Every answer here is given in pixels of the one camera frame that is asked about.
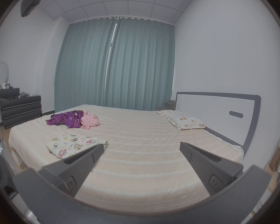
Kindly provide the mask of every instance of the teal curtain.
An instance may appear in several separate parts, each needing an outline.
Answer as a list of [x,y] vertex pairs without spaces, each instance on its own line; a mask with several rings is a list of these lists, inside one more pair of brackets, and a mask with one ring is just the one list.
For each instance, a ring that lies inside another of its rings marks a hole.
[[71,24],[55,74],[55,111],[82,104],[103,105],[107,59],[116,19]]
[[135,110],[164,106],[172,92],[174,27],[121,18],[112,47],[104,106]]

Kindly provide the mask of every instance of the bed sheet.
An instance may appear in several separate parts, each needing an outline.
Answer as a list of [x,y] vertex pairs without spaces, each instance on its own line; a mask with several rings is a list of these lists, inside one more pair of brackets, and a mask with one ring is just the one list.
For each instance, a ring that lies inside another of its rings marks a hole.
[[89,110],[98,116],[101,125],[88,130],[49,126],[45,122],[50,118],[47,115],[13,127],[9,144],[28,167],[39,170],[60,160],[45,146],[57,136],[72,134],[108,140],[108,147],[75,196],[96,207],[134,213],[163,212],[207,198],[208,192],[179,151],[181,141],[235,162],[243,158],[236,147],[203,129],[178,131],[156,111],[94,105],[65,111],[70,110]]

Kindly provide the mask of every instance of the white headboard panel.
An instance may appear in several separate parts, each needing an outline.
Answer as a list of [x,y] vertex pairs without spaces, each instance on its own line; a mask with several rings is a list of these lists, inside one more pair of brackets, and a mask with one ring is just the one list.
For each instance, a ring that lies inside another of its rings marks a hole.
[[260,102],[257,95],[177,92],[175,110],[200,118],[207,131],[241,145],[246,154],[256,129]]

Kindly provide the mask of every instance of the wall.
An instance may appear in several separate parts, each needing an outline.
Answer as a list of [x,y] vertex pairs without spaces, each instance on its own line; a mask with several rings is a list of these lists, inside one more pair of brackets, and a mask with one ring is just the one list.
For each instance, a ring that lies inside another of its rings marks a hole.
[[261,96],[243,160],[264,167],[280,139],[280,27],[261,0],[193,0],[175,26],[178,91]]
[[0,62],[9,66],[11,86],[20,88],[20,92],[42,95],[42,111],[47,112],[54,109],[51,91],[55,67],[69,24],[64,18],[54,21],[38,7],[24,18],[20,10],[21,1],[0,27]]

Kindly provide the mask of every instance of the black dresser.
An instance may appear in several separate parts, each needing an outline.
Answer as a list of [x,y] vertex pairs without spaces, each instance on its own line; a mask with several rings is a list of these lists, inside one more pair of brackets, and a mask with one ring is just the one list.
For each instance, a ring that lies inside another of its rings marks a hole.
[[19,95],[17,93],[20,92],[19,88],[8,90],[2,90],[8,94],[0,94],[1,98],[8,99],[7,104],[0,105],[2,124],[5,129],[42,116],[41,96],[17,98]]

